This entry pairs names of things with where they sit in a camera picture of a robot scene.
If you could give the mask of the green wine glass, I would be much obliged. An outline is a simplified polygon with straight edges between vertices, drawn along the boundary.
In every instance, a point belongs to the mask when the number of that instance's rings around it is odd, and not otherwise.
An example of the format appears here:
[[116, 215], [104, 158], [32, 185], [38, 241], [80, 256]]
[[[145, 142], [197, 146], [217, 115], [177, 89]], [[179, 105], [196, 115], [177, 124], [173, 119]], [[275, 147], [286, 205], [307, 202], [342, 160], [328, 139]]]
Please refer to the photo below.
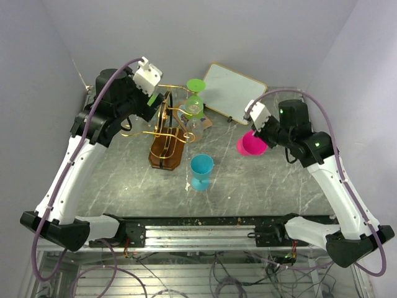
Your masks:
[[203, 117], [204, 104], [199, 96], [206, 87], [206, 84], [201, 79], [190, 79], [187, 82], [187, 89], [193, 93], [185, 103], [185, 111], [189, 114], [189, 117], [196, 117], [201, 119]]
[[158, 94], [154, 93], [151, 95], [150, 99], [147, 102], [148, 106], [152, 106], [152, 104], [155, 102], [156, 98], [157, 98]]

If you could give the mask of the pink wine glass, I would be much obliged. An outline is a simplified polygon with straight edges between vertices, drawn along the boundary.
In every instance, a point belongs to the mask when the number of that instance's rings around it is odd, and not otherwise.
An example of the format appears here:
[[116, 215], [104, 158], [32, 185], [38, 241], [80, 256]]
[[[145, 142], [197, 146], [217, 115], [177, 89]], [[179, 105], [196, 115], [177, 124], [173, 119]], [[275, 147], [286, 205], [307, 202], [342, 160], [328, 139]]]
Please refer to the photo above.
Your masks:
[[268, 146], [254, 136], [254, 131], [246, 132], [237, 142], [236, 149], [243, 156], [258, 156], [267, 150]]

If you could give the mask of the gold wine glass rack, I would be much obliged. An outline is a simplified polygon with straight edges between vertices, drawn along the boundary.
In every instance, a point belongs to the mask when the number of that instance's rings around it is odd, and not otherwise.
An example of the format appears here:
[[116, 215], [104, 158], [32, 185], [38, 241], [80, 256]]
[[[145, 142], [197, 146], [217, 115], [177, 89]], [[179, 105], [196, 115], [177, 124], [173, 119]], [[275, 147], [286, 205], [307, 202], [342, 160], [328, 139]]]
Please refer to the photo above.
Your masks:
[[173, 104], [172, 92], [174, 89], [183, 89], [189, 95], [191, 91], [184, 86], [166, 84], [164, 100], [154, 115], [155, 123], [152, 131], [142, 131], [142, 134], [153, 136], [153, 142], [149, 149], [148, 161], [152, 168], [172, 171], [176, 169], [182, 159], [184, 145], [192, 143], [188, 141], [188, 135], [179, 126], [172, 114], [172, 109], [177, 107]]

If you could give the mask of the clear wine glass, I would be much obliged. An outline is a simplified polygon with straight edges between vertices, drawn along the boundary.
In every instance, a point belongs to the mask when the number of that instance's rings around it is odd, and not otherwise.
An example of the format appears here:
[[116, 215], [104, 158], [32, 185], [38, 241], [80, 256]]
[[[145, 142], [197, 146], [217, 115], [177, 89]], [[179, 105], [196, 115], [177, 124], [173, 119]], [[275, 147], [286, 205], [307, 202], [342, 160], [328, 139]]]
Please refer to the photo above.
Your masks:
[[182, 104], [179, 106], [182, 110], [178, 112], [178, 118], [182, 123], [183, 128], [187, 132], [188, 141], [196, 142], [203, 137], [203, 105], [189, 104], [187, 107]]

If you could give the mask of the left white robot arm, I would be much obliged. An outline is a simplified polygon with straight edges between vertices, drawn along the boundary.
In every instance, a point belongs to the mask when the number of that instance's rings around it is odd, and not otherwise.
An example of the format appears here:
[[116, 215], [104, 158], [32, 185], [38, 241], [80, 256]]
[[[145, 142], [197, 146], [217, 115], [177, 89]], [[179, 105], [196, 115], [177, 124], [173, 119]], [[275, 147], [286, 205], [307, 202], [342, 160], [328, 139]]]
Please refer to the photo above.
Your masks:
[[75, 117], [61, 166], [45, 197], [20, 223], [35, 234], [32, 248], [45, 239], [66, 250], [78, 251], [88, 242], [104, 238], [112, 246], [127, 237], [125, 221], [115, 215], [79, 217], [77, 208], [97, 162], [112, 139], [123, 130], [122, 122], [136, 115], [149, 122], [163, 102], [156, 93], [163, 76], [153, 65], [132, 71], [102, 70], [96, 78], [96, 96]]

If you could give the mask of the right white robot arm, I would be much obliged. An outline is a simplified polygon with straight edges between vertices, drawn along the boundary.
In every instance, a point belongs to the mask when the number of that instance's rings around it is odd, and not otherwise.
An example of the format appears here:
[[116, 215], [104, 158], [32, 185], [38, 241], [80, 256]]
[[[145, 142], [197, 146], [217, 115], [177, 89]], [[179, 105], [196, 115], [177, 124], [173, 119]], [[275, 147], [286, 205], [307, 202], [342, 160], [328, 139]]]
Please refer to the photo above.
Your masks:
[[337, 218], [336, 224], [323, 224], [288, 214], [273, 231], [279, 245], [293, 240], [306, 242], [326, 250], [337, 265], [347, 268], [394, 237], [393, 229], [380, 225], [354, 187], [348, 185], [331, 136], [312, 130], [303, 101], [282, 101], [278, 117], [261, 102], [250, 102], [246, 112], [253, 122], [253, 135], [271, 148], [284, 147], [287, 155], [298, 160], [314, 177]]

